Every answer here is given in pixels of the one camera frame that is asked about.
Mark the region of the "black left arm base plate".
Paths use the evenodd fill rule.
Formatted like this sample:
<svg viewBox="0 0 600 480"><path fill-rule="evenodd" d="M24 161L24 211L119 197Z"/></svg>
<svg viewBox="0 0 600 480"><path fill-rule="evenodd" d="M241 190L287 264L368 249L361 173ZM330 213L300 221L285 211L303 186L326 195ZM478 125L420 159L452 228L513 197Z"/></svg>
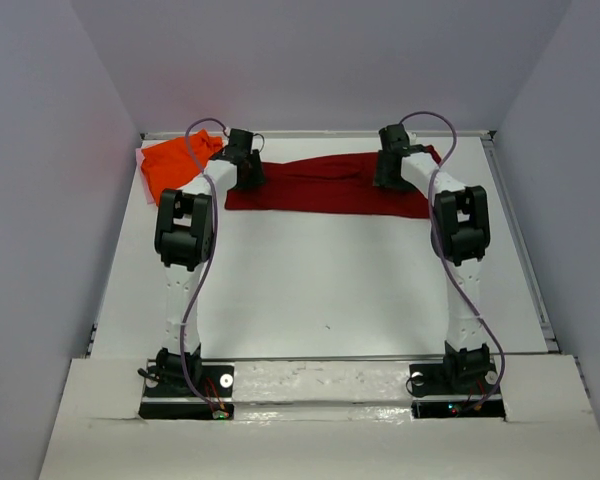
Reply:
<svg viewBox="0 0 600 480"><path fill-rule="evenodd" d="M234 366L206 363L202 365L200 395L191 391L183 378L159 376L155 364L138 374L144 381L139 416L145 420L232 420L234 417Z"/></svg>

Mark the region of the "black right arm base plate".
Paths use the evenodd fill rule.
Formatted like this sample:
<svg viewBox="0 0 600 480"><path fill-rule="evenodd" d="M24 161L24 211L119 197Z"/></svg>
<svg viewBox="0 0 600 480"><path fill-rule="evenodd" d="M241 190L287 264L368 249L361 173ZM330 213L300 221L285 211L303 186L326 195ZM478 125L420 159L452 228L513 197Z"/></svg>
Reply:
<svg viewBox="0 0 600 480"><path fill-rule="evenodd" d="M495 371L453 386L441 363L409 366L405 389L412 397L411 414L416 420L450 420L506 417L501 389L492 393Z"/></svg>

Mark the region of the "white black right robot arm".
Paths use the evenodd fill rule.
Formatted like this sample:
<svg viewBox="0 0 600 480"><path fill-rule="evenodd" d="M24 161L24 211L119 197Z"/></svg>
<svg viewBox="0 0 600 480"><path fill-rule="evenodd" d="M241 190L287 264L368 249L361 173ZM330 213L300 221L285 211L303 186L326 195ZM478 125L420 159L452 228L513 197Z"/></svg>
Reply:
<svg viewBox="0 0 600 480"><path fill-rule="evenodd" d="M477 395L495 370L476 312L481 261L491 240L487 192L442 172L424 146L411 142L403 125L380 129L379 138L374 185L424 196L431 245L447 275L444 356L438 363L411 365L406 388L416 398Z"/></svg>

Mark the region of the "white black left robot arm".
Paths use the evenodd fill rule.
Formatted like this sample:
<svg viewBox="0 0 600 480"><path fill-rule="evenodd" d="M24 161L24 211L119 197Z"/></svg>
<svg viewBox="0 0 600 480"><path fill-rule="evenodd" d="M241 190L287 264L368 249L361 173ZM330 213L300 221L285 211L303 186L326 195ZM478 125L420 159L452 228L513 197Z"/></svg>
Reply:
<svg viewBox="0 0 600 480"><path fill-rule="evenodd" d="M200 391L204 373L198 297L215 254L220 197L265 183L260 150L253 146L257 136L230 129L226 144L203 165L186 135L185 146L201 172L180 188L164 190L158 206L154 247L166 276L166 320L154 381L208 404L212 400Z"/></svg>

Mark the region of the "dark red t shirt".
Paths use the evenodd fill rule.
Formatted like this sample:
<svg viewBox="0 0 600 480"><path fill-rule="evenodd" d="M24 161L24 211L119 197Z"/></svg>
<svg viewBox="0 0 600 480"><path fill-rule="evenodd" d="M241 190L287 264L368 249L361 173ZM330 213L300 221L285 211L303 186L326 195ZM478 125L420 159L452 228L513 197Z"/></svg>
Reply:
<svg viewBox="0 0 600 480"><path fill-rule="evenodd" d="M373 184L376 152L328 155L263 164L265 183L227 192L230 211L293 211L427 219L424 195Z"/></svg>

